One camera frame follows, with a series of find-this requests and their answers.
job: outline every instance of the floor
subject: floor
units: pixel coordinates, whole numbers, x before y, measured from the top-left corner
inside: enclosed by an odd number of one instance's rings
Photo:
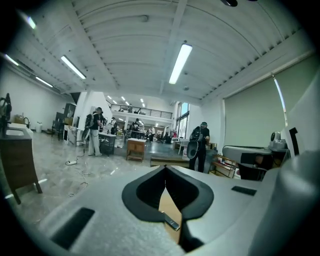
[[[126,145],[123,138],[115,141],[114,155],[101,157],[83,156],[83,147],[67,145],[63,140],[58,141],[56,136],[45,133],[33,134],[33,159],[36,174],[43,193],[39,194],[34,185],[17,190],[22,201],[17,205],[15,199],[10,197],[7,201],[13,209],[27,223],[38,226],[53,209],[70,200],[79,191],[92,186],[102,179],[112,179],[112,176],[126,175],[127,172],[139,170],[139,167],[150,167],[152,154],[164,156],[177,156],[178,150],[172,149],[172,144],[147,142],[144,160],[126,161]],[[66,161],[75,161],[77,164],[67,166]],[[211,157],[207,154],[205,170],[209,169]],[[5,184],[3,174],[0,176],[1,186],[5,195],[11,194]]]

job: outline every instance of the workbench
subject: workbench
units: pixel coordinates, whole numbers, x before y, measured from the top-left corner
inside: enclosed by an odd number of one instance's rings
[[[145,139],[128,138],[126,160],[129,158],[143,161],[145,156],[145,143]]]

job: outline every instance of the wooden cabinet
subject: wooden cabinet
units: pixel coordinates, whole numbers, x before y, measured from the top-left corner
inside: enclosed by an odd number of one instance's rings
[[[145,156],[145,139],[129,138],[126,150],[126,160],[137,159],[144,160]]]
[[[21,201],[16,189],[35,184],[42,193],[34,165],[32,139],[26,129],[8,127],[0,133],[0,152],[4,174],[18,204]]]

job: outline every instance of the ceiling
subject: ceiling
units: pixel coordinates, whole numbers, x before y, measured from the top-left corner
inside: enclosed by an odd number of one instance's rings
[[[199,104],[248,67],[265,66],[258,60],[301,29],[278,1],[238,2],[48,1],[27,13],[36,28],[25,25],[8,54],[61,94],[94,90]],[[192,52],[169,84],[184,41]],[[63,55],[86,79],[63,64]]]

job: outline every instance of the fluorescent light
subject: fluorescent light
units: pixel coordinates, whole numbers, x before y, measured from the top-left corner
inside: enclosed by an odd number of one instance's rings
[[[181,46],[178,58],[176,58],[174,68],[172,70],[169,84],[174,85],[177,82],[177,80],[180,76],[180,73],[181,73],[182,69],[184,68],[184,65],[186,64],[186,61],[191,53],[191,50],[192,50],[191,45],[183,44]]]
[[[12,58],[10,58],[7,54],[5,54],[4,57],[5,57],[8,61],[12,62],[14,65],[19,66],[19,64],[18,64],[16,61],[14,61]]]
[[[37,76],[35,77],[35,79],[38,79],[40,82],[44,83],[47,86],[53,87],[51,84],[47,83],[46,81],[43,81],[41,78],[39,78]]]
[[[79,77],[81,77],[82,79],[86,79],[85,75],[82,74],[82,73],[70,62],[70,60],[67,59],[66,56],[63,55],[63,56],[61,57],[61,60],[63,60],[64,63],[67,64],[68,67],[69,67],[70,69],[72,69]]]
[[[34,30],[36,28],[36,24],[34,23],[34,21],[32,20],[31,17],[28,17],[26,19],[26,21],[28,22],[29,26]]]
[[[278,89],[278,93],[279,93],[281,104],[282,104],[282,108],[283,108],[284,124],[285,124],[285,127],[287,127],[288,126],[288,119],[287,119],[287,111],[286,111],[286,105],[285,105],[284,97],[282,96],[282,92],[281,92],[281,89],[280,89],[280,86],[278,84],[277,79],[275,78],[274,75],[272,75],[272,77],[273,77],[275,86]]]

